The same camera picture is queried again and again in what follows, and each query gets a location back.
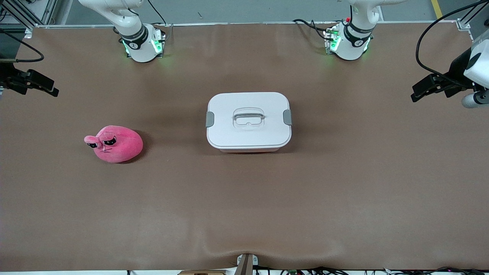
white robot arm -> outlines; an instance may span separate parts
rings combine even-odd
[[[462,99],[466,108],[489,106],[489,30],[472,43],[472,47],[455,58],[444,74],[432,73],[413,86],[413,102],[432,93],[445,92],[447,97],[472,89]]]
[[[164,35],[150,24],[143,24],[131,9],[139,8],[144,0],[79,0],[107,18],[122,37],[127,53],[137,62],[149,62],[163,54]]]
[[[394,5],[407,0],[348,0],[352,17],[326,32],[326,47],[345,60],[358,59],[370,42],[370,36],[380,19],[379,6]]]
[[[464,76],[474,82],[474,93],[462,99],[466,108],[489,106],[489,31],[474,41]]]

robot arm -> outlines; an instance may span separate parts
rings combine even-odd
[[[456,85],[437,74],[430,74],[413,86],[413,102],[432,93],[445,92],[447,97],[472,89],[474,92],[462,99],[466,108],[489,106],[489,30],[474,41],[472,47],[453,60],[444,76],[465,87]]]
[[[5,32],[3,29],[0,29],[0,33],[4,33],[39,54],[39,58],[37,59],[17,59],[6,58],[0,53],[0,97],[4,89],[10,89],[20,94],[26,94],[28,89],[37,89],[57,97],[59,90],[54,87],[54,81],[52,79],[33,69],[28,69],[24,72],[14,67],[14,63],[18,62],[41,61],[44,59],[44,55],[31,45]]]
[[[348,0],[352,17],[347,24],[333,26],[326,37],[328,51],[345,60],[358,59],[370,42],[370,36],[380,19],[381,5],[395,5],[407,0]]]
[[[126,51],[137,62],[149,62],[163,54],[164,33],[150,24],[143,24],[131,9],[139,8],[144,0],[79,0],[107,18],[122,37]]]

container lid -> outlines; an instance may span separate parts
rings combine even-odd
[[[292,134],[289,101],[278,92],[221,93],[207,110],[207,140],[219,149],[282,147]]]

green led light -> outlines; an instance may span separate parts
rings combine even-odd
[[[366,51],[368,49],[368,43],[370,42],[370,38],[367,40],[365,43],[365,48],[363,48],[363,51]]]
[[[130,54],[130,53],[129,53],[129,49],[127,49],[126,42],[122,41],[122,45],[124,45],[124,48],[126,48],[126,53],[127,53],[127,54]]]
[[[334,39],[331,42],[331,50],[333,50],[333,51],[337,50],[340,42],[341,42],[341,39],[339,38],[339,36],[337,36],[336,39]]]
[[[154,41],[154,40],[151,40],[153,42],[153,47],[155,48],[155,51],[160,53],[161,52],[161,43],[158,42],[158,40]]]

gray floor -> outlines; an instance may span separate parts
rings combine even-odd
[[[297,18],[334,21],[350,13],[346,0],[152,0],[152,3],[167,23],[289,22]],[[383,6],[382,10],[386,21],[436,19],[430,0],[410,0]],[[144,23],[161,21],[147,0],[136,12]],[[66,24],[108,24],[108,21],[73,0]]]

